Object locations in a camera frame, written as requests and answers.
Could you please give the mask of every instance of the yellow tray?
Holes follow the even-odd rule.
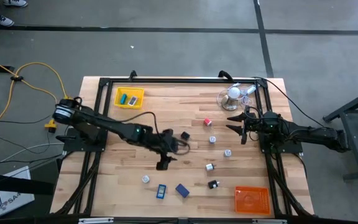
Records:
[[[127,95],[125,103],[121,104],[121,98],[123,94]],[[120,108],[130,108],[130,109],[141,109],[143,103],[143,94],[144,89],[142,88],[128,88],[128,87],[118,87],[116,93],[116,99],[114,100],[114,105]],[[128,105],[129,100],[133,97],[137,97],[137,101],[134,106]]]

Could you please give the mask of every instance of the orange bin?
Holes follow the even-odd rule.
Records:
[[[270,215],[269,190],[265,187],[237,186],[234,199],[236,212]]]

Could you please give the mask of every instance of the blue block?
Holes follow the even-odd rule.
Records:
[[[158,189],[157,189],[157,198],[159,199],[163,199],[164,195],[165,195],[165,190],[167,189],[166,185],[160,184],[158,185]]]
[[[182,184],[179,184],[178,187],[176,187],[176,190],[184,198],[187,197],[187,195],[190,193]]]
[[[123,96],[121,97],[121,101],[120,103],[121,104],[125,104],[125,101],[127,100],[127,95],[126,94],[123,94]]]

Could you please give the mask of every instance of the butcher block tabletop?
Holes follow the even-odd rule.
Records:
[[[84,77],[79,96],[83,105],[93,108],[100,77]],[[270,78],[285,92],[281,78]],[[268,218],[273,217],[270,197],[270,215],[254,215],[235,212],[234,187],[267,187],[269,181],[265,157],[260,152],[259,142],[248,138],[241,145],[238,134],[226,127],[227,124],[240,125],[226,118],[239,115],[241,108],[226,111],[216,104],[219,92],[229,88],[229,83],[114,83],[108,116],[113,119],[127,119],[145,111],[157,116],[158,130],[173,129],[174,136],[180,138],[184,131],[190,134],[191,150],[184,156],[173,155],[177,161],[169,164],[168,170],[155,170],[160,156],[143,147],[131,146],[117,135],[109,133],[106,150],[102,153],[98,178],[94,193],[91,215],[110,217],[208,217],[208,218]],[[144,89],[141,110],[114,106],[117,87]],[[273,111],[291,121],[288,100],[271,84],[268,85]],[[265,99],[263,90],[261,100]],[[106,91],[102,96],[100,113],[103,110]],[[205,126],[203,120],[209,118],[212,126]],[[154,128],[151,114],[131,121]],[[215,136],[215,144],[209,137]],[[232,151],[231,157],[224,157],[224,150]],[[57,211],[76,189],[83,163],[84,152],[74,152],[62,164],[51,212]],[[304,208],[313,213],[305,172],[299,158],[292,154],[282,154],[288,188]],[[216,165],[215,170],[206,171],[206,164]],[[142,177],[148,175],[150,182],[144,184]],[[208,182],[220,182],[216,189],[209,189]],[[156,198],[159,184],[167,186],[164,199]],[[176,190],[182,184],[190,192],[183,198]],[[82,209],[87,198],[85,189]],[[284,211],[282,192],[277,191],[280,208]]]

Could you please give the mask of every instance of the person's foot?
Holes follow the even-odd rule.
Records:
[[[5,6],[15,6],[15,7],[26,7],[27,2],[25,0],[3,0]]]
[[[5,16],[0,16],[0,25],[4,27],[10,27],[13,26],[15,22],[13,22],[11,19],[6,18]]]

